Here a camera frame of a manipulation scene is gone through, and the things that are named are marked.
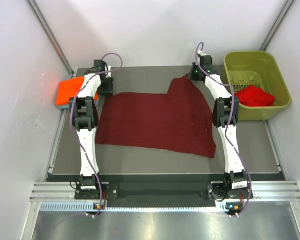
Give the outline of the dark red t-shirt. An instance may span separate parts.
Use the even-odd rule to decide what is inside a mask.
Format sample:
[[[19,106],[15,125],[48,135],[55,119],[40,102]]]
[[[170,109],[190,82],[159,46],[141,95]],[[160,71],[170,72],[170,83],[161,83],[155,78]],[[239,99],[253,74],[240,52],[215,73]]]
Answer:
[[[95,142],[206,158],[213,158],[216,152],[211,108],[186,76],[173,79],[167,93],[107,96]]]

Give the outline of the olive green plastic basket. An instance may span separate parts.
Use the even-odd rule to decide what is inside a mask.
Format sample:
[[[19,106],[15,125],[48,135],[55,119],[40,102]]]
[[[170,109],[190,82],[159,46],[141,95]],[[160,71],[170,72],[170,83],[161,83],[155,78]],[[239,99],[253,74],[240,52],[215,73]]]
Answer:
[[[239,105],[240,121],[266,121],[287,108],[292,101],[275,58],[264,51],[235,51],[224,57],[224,70],[234,92],[249,86],[274,97],[270,106]]]

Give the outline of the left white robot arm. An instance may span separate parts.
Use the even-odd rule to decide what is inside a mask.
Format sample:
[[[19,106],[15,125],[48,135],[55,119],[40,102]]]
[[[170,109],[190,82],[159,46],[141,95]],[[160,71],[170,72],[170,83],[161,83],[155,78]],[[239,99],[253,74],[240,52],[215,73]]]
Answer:
[[[81,169],[76,181],[75,199],[94,200],[103,197],[104,187],[99,177],[96,158],[96,132],[99,115],[95,103],[98,89],[113,79],[111,69],[104,60],[95,60],[85,75],[75,97],[69,99],[70,129],[80,146]]]

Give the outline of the aluminium frame rail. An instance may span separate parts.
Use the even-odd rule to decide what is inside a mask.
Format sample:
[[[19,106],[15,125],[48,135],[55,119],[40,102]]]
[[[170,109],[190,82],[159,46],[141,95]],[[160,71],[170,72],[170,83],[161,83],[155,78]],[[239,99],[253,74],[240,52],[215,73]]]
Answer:
[[[167,196],[186,194],[207,194],[210,190],[203,182],[122,182],[106,183],[103,190],[109,199],[124,195]],[[300,189],[294,181],[254,181],[252,201],[261,202],[300,202]],[[76,191],[66,182],[38,182],[34,184],[31,201],[72,201]]]

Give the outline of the folded orange t-shirt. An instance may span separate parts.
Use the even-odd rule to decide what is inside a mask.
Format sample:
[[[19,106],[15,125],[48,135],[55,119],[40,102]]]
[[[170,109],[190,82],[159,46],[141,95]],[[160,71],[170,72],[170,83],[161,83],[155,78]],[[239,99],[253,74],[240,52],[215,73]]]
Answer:
[[[84,84],[85,77],[75,77],[62,81],[58,85],[55,102],[67,101],[70,98],[74,98],[75,94],[81,89]]]

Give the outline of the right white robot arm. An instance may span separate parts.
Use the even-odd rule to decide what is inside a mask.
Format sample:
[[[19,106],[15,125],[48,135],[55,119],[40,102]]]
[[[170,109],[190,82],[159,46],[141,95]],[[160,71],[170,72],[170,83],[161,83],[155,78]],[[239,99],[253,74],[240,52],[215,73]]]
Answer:
[[[239,152],[237,125],[239,123],[239,99],[229,93],[230,84],[225,84],[213,68],[213,59],[201,50],[195,54],[195,62],[189,73],[189,79],[203,82],[210,91],[214,102],[212,122],[222,140],[225,157],[224,197],[249,201],[252,197],[251,175]]]

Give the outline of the bright red t-shirt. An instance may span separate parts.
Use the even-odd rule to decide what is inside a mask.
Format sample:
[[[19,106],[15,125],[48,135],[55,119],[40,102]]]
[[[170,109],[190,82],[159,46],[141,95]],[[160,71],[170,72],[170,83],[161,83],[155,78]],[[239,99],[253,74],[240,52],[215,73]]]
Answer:
[[[240,104],[247,107],[272,107],[275,102],[272,94],[254,85],[238,91],[235,96],[238,97]]]

